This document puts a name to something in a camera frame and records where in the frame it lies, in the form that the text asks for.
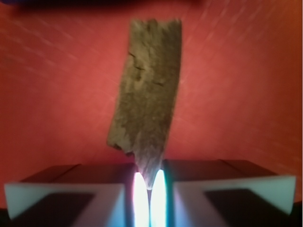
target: red backdrop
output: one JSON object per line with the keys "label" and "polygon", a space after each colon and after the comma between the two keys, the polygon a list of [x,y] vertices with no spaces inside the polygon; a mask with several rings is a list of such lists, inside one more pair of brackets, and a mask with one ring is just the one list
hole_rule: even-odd
{"label": "red backdrop", "polygon": [[296,175],[302,199],[302,1],[94,2],[0,4],[0,207],[46,167],[130,161],[106,137],[129,21],[153,17],[183,23],[165,157],[246,159]]}

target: red background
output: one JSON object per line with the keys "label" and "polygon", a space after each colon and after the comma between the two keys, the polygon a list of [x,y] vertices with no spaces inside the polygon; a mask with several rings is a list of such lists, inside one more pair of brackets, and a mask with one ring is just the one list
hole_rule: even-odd
{"label": "red background", "polygon": [[165,157],[246,159],[296,175],[302,199],[302,1],[70,4],[0,4],[0,207],[46,167],[131,161],[106,137],[129,21],[153,17],[183,23]]}

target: wooden splinter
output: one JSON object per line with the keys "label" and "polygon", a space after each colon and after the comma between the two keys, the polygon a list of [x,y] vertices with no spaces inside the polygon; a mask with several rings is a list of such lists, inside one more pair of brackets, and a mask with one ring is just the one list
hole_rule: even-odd
{"label": "wooden splinter", "polygon": [[181,22],[134,20],[107,143],[133,153],[152,188],[169,134],[181,58]]}

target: wood grain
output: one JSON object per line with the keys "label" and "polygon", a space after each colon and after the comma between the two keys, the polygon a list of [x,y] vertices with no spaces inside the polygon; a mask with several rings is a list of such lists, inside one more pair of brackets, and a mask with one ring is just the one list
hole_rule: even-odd
{"label": "wood grain", "polygon": [[160,168],[178,89],[181,22],[134,20],[108,145],[133,153],[148,188]]}

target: weathered wood piece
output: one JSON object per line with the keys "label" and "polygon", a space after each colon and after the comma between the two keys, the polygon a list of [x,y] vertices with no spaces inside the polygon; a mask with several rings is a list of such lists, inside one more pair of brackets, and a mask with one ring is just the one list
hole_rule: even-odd
{"label": "weathered wood piece", "polygon": [[181,22],[130,26],[129,52],[107,143],[133,153],[148,189],[162,162],[175,104],[181,58]]}

